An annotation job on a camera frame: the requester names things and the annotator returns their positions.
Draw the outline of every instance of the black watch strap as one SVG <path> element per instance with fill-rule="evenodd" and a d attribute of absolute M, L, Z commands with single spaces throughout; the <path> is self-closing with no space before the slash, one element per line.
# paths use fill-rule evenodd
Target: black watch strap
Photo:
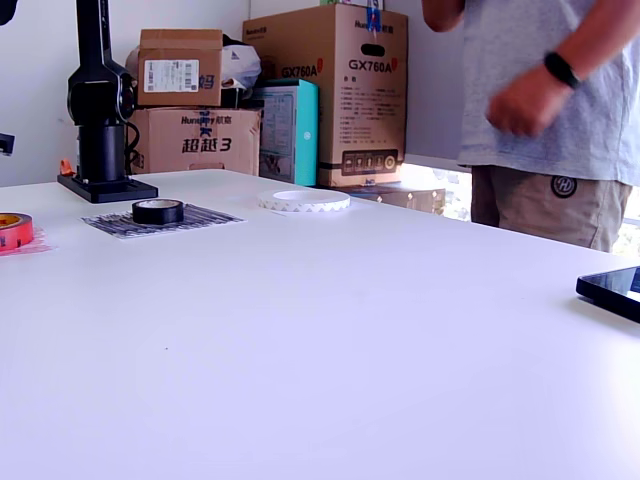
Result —
<path fill-rule="evenodd" d="M 573 72 L 571 65 L 556 52 L 550 52 L 545 55 L 544 66 L 551 75 L 565 85 L 569 85 L 574 90 L 580 86 L 580 79 Z"/>

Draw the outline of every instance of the black robotic arm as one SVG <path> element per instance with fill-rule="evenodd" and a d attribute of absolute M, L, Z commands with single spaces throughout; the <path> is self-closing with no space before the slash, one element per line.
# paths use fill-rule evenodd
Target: black robotic arm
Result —
<path fill-rule="evenodd" d="M 18 0 L 0 0 L 0 25 Z M 125 127 L 135 107 L 131 75 L 111 57 L 108 0 L 76 0 L 80 67 L 69 78 L 69 114 L 78 126 L 78 173 L 58 182 L 91 203 L 155 198 L 158 189 L 125 171 Z"/>

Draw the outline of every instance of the orange tape roll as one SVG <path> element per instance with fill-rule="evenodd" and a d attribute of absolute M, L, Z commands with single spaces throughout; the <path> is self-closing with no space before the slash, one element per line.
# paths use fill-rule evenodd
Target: orange tape roll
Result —
<path fill-rule="evenodd" d="M 15 250 L 33 241 L 33 219 L 20 213 L 0 213 L 0 252 Z"/>

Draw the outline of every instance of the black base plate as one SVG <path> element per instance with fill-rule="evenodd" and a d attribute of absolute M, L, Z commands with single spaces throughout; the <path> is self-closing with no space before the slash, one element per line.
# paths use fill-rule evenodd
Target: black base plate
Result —
<path fill-rule="evenodd" d="M 122 182 L 82 183 L 76 177 L 58 175 L 58 183 L 91 203 L 127 202 L 158 197 L 156 187 L 130 178 Z"/>

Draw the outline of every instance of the white label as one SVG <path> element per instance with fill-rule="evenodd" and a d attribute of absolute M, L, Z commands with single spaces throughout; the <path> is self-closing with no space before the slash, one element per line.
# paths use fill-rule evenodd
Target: white label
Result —
<path fill-rule="evenodd" d="M 144 93 L 198 91 L 198 60 L 147 60 L 144 62 Z"/>

